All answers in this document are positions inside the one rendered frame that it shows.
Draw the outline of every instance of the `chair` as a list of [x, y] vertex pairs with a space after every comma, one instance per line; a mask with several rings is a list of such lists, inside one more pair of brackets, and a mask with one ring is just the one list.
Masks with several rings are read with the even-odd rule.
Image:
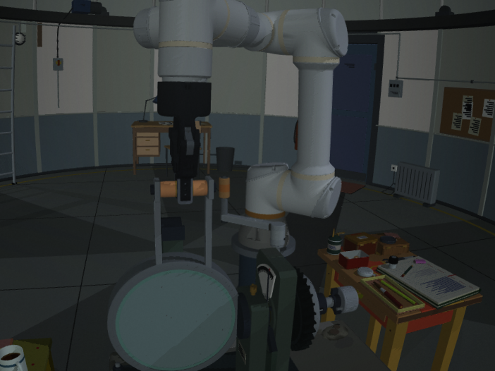
[[[169, 150], [170, 146], [166, 145], [165, 146], [165, 161], [166, 161], [166, 175], [169, 174]], [[200, 175], [200, 163], [197, 163], [197, 175]]]

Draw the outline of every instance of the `floor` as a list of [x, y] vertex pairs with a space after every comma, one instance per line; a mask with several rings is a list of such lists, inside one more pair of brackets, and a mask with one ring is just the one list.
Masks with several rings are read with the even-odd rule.
[[[106, 329], [109, 295], [125, 271], [154, 256], [149, 186], [155, 177], [173, 180], [172, 171], [166, 175], [165, 168], [142, 165], [133, 175], [131, 166], [111, 167], [18, 178], [17, 185], [0, 182], [0, 339], [51, 337], [56, 371], [108, 370], [113, 351]], [[246, 169], [235, 166], [230, 173], [231, 214], [243, 213]], [[211, 176], [218, 179], [216, 170]], [[336, 232], [396, 232], [419, 256], [481, 287], [483, 301], [467, 308], [449, 370], [491, 369], [495, 225], [439, 204], [426, 208], [382, 191], [366, 185], [352, 195], [343, 194]], [[217, 195], [213, 261], [237, 286], [238, 254], [230, 241], [238, 227], [220, 222]], [[184, 249], [204, 255], [204, 202], [180, 206], [175, 199], [162, 200], [162, 216], [182, 217]], [[318, 288], [325, 264], [316, 250], [326, 247], [331, 234], [326, 220], [287, 216], [296, 240], [295, 252], [287, 260]], [[369, 315], [364, 309], [336, 319], [365, 342]], [[429, 370], [439, 334], [440, 326], [408, 334], [398, 371]], [[382, 329], [377, 357], [383, 336]]]

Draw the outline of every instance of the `radiator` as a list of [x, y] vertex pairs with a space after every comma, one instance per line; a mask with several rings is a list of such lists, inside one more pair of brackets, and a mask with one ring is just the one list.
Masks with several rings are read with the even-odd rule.
[[394, 197], [408, 197], [423, 202], [423, 206], [436, 204], [436, 190], [439, 187], [440, 170], [399, 162], [397, 186]]

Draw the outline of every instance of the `machine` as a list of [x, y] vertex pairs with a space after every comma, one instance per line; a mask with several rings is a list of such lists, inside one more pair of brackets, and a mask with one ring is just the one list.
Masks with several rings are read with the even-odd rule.
[[[327, 218], [341, 180], [330, 164], [333, 69], [348, 34], [335, 9], [258, 13], [236, 0], [160, 0], [138, 13], [136, 40], [159, 50], [158, 112], [169, 132], [174, 182], [154, 180], [155, 257], [118, 281], [109, 302], [108, 332], [116, 352], [138, 370], [201, 370], [236, 347], [236, 371], [286, 371], [291, 351], [310, 346], [320, 315], [358, 307], [350, 286], [329, 297], [285, 256], [295, 250], [286, 213]], [[212, 262], [214, 182], [193, 180], [199, 162], [197, 117], [211, 111], [213, 47], [292, 55], [299, 69], [298, 160], [247, 171], [245, 216], [227, 212], [230, 180], [219, 179], [221, 220], [239, 224], [239, 284]], [[205, 256], [161, 249], [161, 198], [181, 205], [205, 198]]]

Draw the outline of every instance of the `white mug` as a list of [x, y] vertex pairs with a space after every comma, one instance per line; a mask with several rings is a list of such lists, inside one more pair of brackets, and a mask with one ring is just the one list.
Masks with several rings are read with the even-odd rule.
[[24, 350], [21, 346], [9, 345], [0, 348], [0, 371], [28, 371]]

